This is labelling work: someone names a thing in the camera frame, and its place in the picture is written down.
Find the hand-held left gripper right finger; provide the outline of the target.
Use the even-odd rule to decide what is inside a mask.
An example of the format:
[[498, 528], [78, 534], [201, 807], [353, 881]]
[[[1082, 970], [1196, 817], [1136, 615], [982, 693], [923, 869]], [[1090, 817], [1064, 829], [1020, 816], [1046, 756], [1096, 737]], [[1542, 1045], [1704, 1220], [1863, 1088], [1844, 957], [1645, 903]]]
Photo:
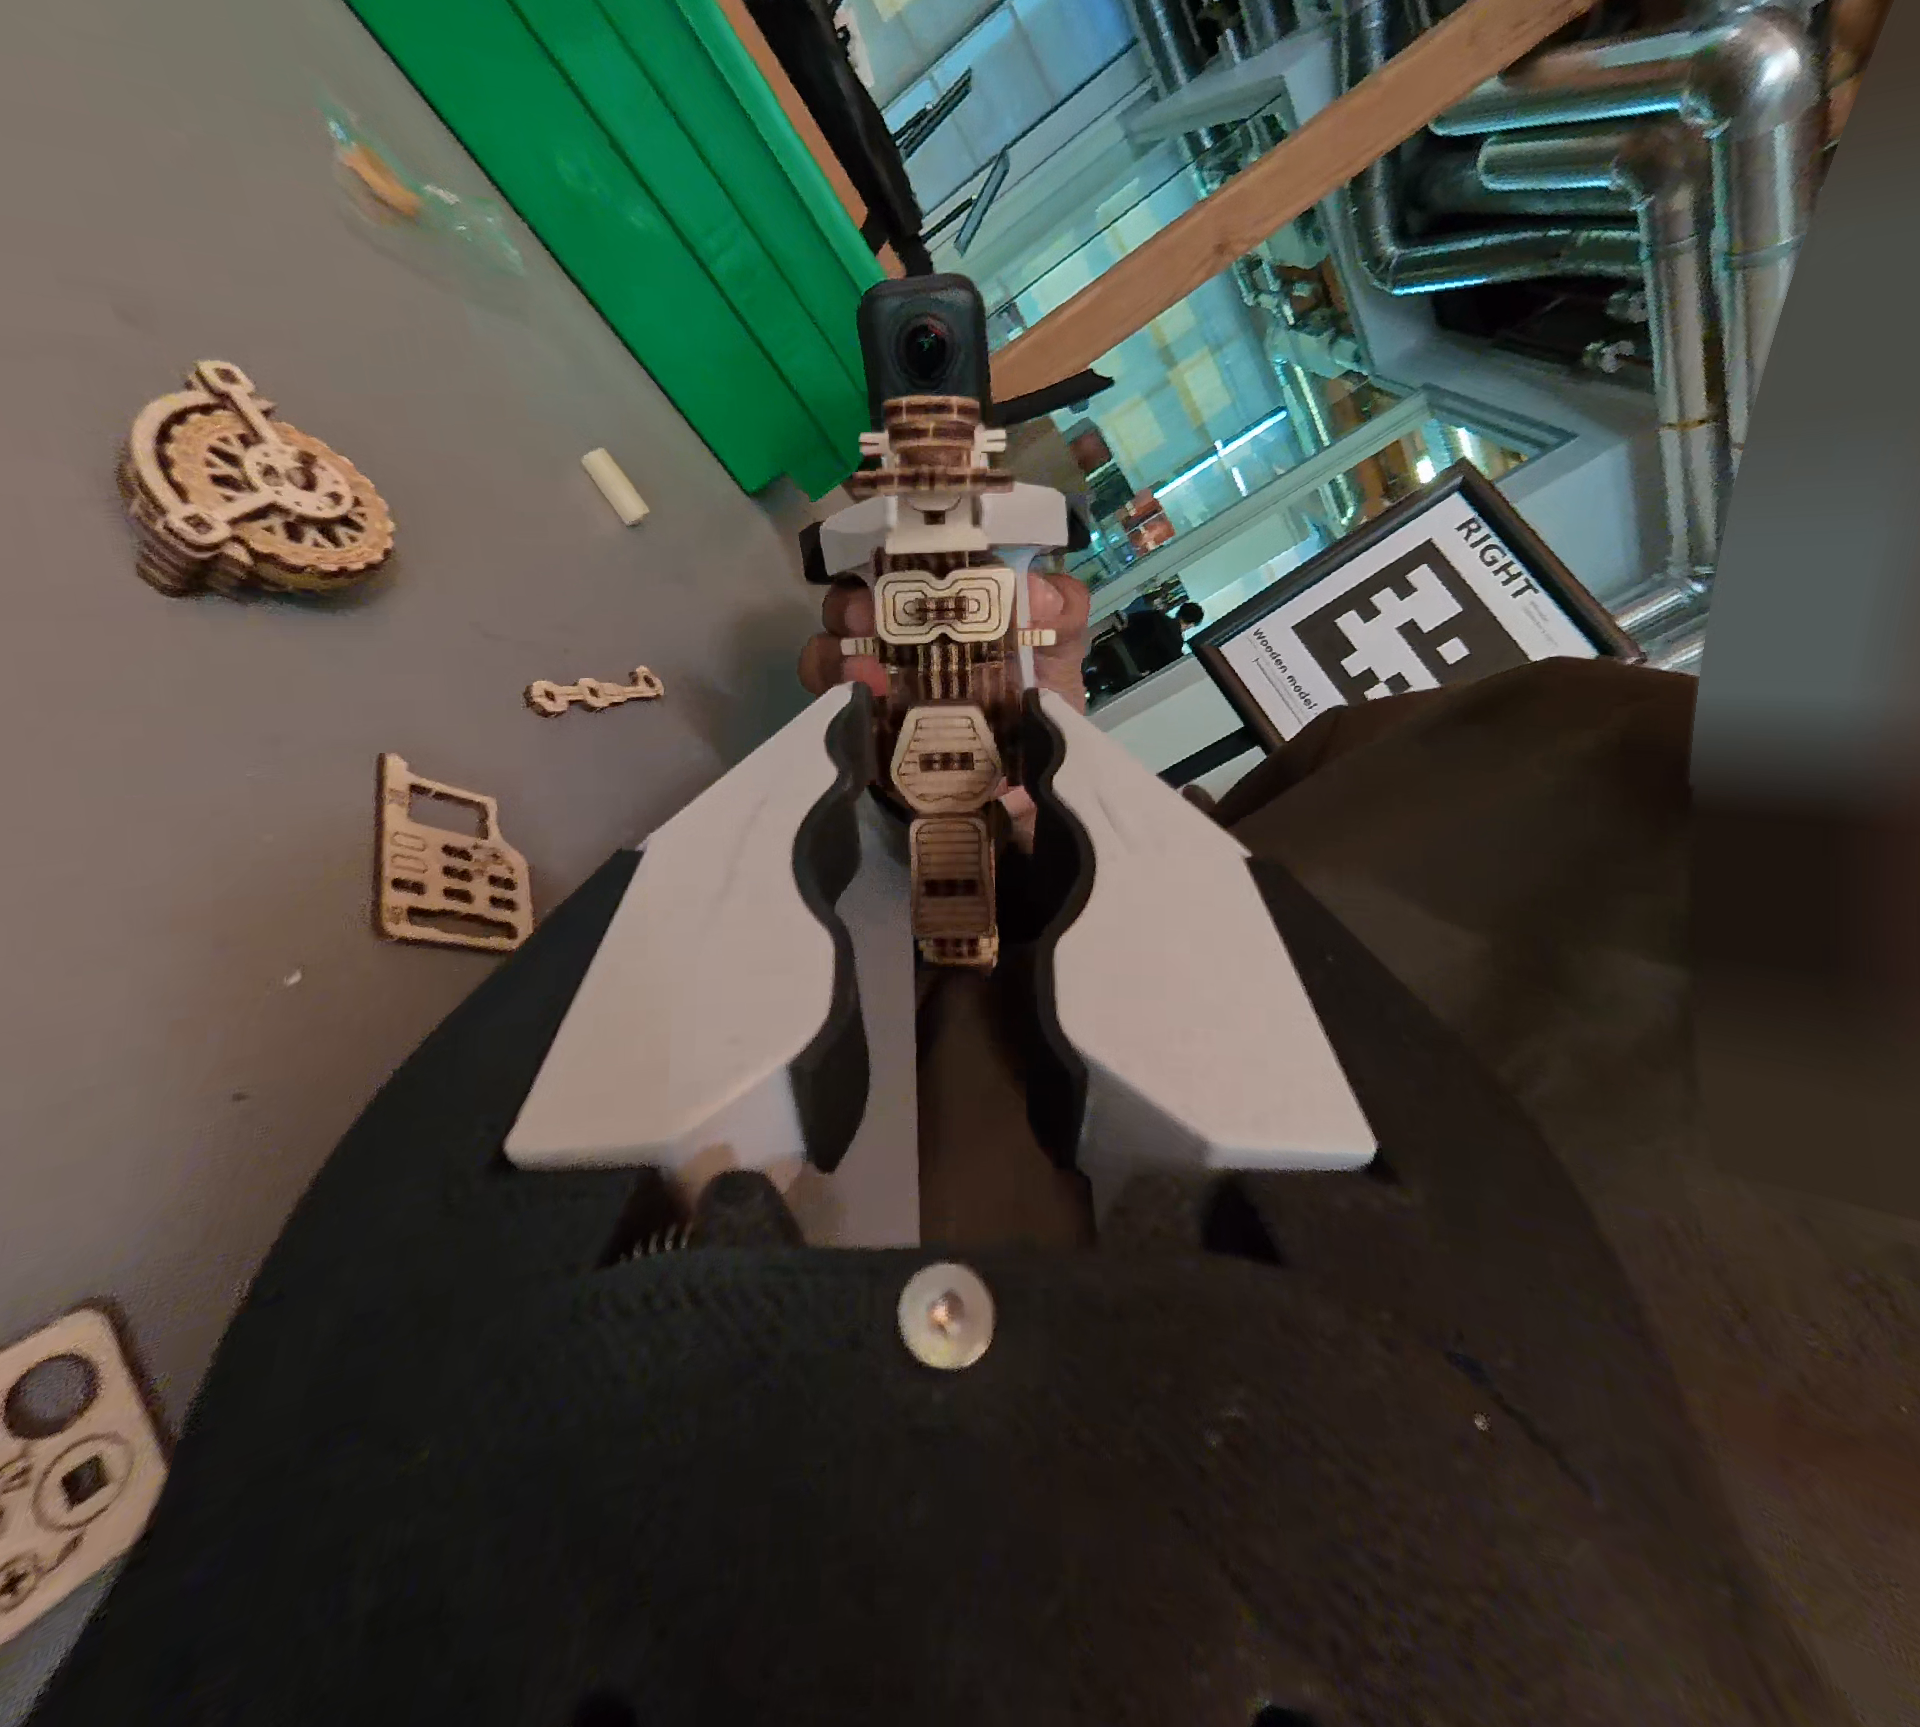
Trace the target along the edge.
[[1249, 851], [1061, 695], [1027, 695], [1036, 848], [1067, 892], [1040, 1012], [1097, 1211], [1148, 1176], [1357, 1171], [1378, 1137]]

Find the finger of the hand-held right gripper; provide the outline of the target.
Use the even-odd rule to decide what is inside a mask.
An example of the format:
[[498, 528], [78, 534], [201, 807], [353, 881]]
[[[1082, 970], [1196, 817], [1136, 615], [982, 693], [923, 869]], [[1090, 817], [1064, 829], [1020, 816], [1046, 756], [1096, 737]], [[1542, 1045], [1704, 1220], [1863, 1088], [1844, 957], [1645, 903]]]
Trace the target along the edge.
[[799, 532], [802, 578], [810, 587], [840, 587], [842, 578], [871, 587], [895, 514], [892, 498], [858, 498], [810, 522]]
[[980, 522], [1002, 560], [1082, 556], [1092, 544], [1090, 498], [1051, 486], [1015, 482], [980, 498]]

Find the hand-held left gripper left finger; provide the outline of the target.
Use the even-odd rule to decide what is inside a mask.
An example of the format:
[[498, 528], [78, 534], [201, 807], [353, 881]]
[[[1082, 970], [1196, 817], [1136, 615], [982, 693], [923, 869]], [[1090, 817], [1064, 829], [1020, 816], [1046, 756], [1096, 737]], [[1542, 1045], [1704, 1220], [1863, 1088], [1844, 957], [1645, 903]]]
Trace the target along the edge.
[[840, 919], [877, 777], [877, 703], [834, 686], [650, 832], [507, 1133], [523, 1171], [645, 1166], [696, 1194], [834, 1171], [869, 1108]]

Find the wooden motorbike body assembly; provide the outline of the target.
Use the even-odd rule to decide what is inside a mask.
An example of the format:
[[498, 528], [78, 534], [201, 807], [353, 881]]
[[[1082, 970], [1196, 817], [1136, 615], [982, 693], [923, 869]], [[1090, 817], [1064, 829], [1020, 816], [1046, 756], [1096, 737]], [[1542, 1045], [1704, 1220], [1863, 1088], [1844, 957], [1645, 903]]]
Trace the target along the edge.
[[877, 635], [846, 653], [888, 669], [877, 703], [877, 795], [907, 816], [910, 927], [927, 965], [991, 970], [1002, 797], [1022, 781], [1022, 697], [1051, 628], [1027, 623], [1027, 567], [996, 553], [980, 498], [1015, 486], [1005, 431], [973, 398], [912, 396], [858, 439], [852, 502], [892, 498], [869, 587]]

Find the long wooden lever part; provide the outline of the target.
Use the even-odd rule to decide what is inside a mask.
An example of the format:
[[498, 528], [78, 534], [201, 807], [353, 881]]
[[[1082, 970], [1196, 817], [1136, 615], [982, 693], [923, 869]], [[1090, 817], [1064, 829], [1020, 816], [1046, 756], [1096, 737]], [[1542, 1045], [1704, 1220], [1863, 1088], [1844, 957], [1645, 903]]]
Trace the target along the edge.
[[650, 669], [638, 665], [633, 669], [626, 680], [596, 680], [596, 675], [579, 675], [573, 681], [529, 681], [523, 690], [523, 703], [529, 712], [556, 717], [556, 714], [568, 714], [568, 712], [610, 712], [616, 704], [645, 704], [645, 703], [659, 703], [667, 695], [664, 680]]

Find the grey desk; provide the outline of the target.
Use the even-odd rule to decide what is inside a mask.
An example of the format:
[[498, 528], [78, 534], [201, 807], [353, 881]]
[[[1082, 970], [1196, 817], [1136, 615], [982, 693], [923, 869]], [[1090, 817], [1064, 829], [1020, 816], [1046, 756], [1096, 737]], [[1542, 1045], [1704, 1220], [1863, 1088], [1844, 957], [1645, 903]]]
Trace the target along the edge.
[[[740, 491], [523, 227], [523, 278], [369, 227], [323, 96], [502, 196], [342, 0], [3, 0], [3, 1341], [118, 1305], [168, 1426], [329, 1149], [502, 968], [375, 935], [375, 757], [494, 795], [548, 910], [799, 707], [818, 615], [805, 498]], [[373, 478], [375, 587], [136, 578], [118, 452], [198, 359]], [[638, 665], [659, 703], [523, 703]]]

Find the person's right hand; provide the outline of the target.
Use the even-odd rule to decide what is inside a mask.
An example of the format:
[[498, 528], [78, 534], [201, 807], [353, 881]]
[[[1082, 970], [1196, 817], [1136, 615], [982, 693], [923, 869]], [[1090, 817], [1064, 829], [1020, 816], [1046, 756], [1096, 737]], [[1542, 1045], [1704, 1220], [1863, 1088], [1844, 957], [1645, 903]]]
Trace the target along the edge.
[[[1092, 638], [1092, 588], [1067, 573], [1027, 568], [1027, 623], [1051, 628], [1051, 645], [1036, 650], [1036, 681], [1084, 707], [1082, 665]], [[877, 635], [877, 605], [861, 574], [834, 574], [821, 595], [821, 633], [810, 635], [799, 653], [799, 681], [810, 695], [831, 686], [864, 686], [877, 703], [888, 697], [888, 669], [877, 656], [846, 653], [846, 638]]]

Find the black office chair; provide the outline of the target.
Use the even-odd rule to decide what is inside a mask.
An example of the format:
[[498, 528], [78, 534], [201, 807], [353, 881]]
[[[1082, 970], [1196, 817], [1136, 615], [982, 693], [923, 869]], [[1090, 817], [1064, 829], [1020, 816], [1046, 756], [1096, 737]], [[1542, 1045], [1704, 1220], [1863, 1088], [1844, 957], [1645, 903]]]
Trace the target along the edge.
[[[869, 250], [895, 250], [907, 270], [903, 275], [939, 274], [932, 266], [923, 203], [907, 172], [898, 140], [884, 127], [869, 82], [854, 74], [852, 38], [842, 31], [846, 0], [741, 0], [741, 6], [799, 94], [805, 116], [827, 137], [840, 170], [852, 179], [861, 207], [858, 232]], [[990, 425], [1020, 425], [1076, 409], [1112, 391], [1112, 385], [1112, 375], [1078, 368], [1025, 396], [991, 396], [991, 409], [982, 417]], [[869, 414], [861, 359], [858, 391]]]

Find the small slotted wooden piece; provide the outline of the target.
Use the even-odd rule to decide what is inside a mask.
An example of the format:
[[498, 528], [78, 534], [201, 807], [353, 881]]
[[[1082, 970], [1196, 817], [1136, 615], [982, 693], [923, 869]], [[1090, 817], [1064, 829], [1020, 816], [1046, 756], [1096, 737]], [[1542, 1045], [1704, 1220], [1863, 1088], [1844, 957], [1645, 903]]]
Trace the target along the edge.
[[516, 953], [537, 924], [529, 857], [495, 797], [381, 756], [373, 927], [395, 945]]

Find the framed marker sign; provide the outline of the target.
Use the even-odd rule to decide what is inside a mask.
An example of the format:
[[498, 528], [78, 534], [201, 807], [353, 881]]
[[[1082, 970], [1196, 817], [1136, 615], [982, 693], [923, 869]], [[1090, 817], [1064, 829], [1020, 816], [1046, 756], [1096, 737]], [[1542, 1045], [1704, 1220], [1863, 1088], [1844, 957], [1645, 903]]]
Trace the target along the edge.
[[1266, 751], [1337, 704], [1542, 659], [1645, 662], [1471, 462], [1208, 623], [1192, 650]]

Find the wooden ceiling beam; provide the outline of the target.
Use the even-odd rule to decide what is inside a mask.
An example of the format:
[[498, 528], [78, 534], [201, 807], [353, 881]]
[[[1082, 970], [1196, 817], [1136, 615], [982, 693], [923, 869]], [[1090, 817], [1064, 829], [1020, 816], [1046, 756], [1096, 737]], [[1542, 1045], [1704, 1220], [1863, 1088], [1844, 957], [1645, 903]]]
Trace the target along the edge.
[[1121, 345], [1602, 0], [1468, 0], [991, 356], [998, 404]]

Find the green plastic bin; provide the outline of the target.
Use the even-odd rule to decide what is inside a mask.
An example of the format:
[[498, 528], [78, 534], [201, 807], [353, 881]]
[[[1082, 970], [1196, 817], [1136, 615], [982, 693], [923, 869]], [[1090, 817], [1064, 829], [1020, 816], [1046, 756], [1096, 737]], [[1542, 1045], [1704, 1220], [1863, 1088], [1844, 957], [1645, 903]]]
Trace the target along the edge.
[[881, 275], [720, 0], [342, 0], [745, 491], [827, 498]]

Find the clear bag of small parts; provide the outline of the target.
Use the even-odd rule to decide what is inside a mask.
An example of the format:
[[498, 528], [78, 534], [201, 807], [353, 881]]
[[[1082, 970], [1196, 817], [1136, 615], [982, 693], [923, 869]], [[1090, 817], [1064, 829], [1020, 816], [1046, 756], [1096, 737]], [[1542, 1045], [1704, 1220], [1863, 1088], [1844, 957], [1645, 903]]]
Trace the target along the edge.
[[338, 187], [369, 227], [452, 253], [465, 266], [502, 278], [527, 275], [523, 250], [495, 199], [426, 179], [334, 96], [323, 96], [319, 121]]

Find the wooden wheel assembly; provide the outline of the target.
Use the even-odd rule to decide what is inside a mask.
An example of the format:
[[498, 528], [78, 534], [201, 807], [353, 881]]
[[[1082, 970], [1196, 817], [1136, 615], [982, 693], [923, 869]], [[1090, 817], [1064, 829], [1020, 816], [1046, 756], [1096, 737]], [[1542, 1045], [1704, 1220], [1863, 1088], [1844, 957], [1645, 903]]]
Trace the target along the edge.
[[338, 450], [277, 420], [235, 364], [151, 398], [118, 459], [135, 568], [161, 595], [341, 595], [381, 574], [395, 522]]

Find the small flat wooden piece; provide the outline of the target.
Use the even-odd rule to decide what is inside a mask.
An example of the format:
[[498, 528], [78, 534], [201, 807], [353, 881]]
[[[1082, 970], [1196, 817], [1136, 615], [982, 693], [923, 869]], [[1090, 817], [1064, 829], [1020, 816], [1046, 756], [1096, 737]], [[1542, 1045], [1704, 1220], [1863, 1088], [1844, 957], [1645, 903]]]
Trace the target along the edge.
[[3, 1347], [3, 1645], [148, 1532], [168, 1445], [103, 1308]]

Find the silver ventilation ducts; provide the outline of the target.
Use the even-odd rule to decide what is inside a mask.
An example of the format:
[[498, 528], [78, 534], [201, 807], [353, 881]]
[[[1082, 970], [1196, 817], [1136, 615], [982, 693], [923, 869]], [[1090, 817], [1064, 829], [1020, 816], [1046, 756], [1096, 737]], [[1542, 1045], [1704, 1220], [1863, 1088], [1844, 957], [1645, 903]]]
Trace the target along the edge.
[[[1112, 145], [1013, 343], [1468, 0], [1118, 0]], [[1624, 459], [1639, 638], [1706, 615], [1721, 519], [1833, 122], [1825, 0], [1602, 0], [1096, 367], [1092, 587], [1326, 462], [1283, 527], [1355, 528], [1419, 472], [1559, 441]]]

